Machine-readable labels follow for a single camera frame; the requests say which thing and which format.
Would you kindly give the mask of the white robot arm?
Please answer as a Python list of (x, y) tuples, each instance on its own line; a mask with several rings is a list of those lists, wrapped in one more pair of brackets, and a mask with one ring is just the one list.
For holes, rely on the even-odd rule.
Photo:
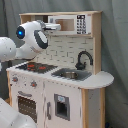
[[(25, 42), (17, 48), (14, 41), (8, 37), (0, 37), (0, 71), (2, 62), (27, 59), (31, 60), (48, 47), (46, 33), (58, 31), (60, 24), (44, 23), (41, 20), (26, 22), (18, 26), (16, 35)], [(37, 128), (33, 119), (14, 110), (0, 98), (0, 128)]]

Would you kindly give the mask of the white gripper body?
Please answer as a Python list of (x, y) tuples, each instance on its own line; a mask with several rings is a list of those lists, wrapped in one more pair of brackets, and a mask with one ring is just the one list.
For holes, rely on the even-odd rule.
[(61, 25), (60, 24), (54, 24), (54, 23), (44, 23), (43, 21), (41, 21), (41, 28), (46, 31), (46, 30), (49, 30), (49, 31), (52, 31), (52, 30), (55, 30), (55, 31), (59, 31), (61, 29)]

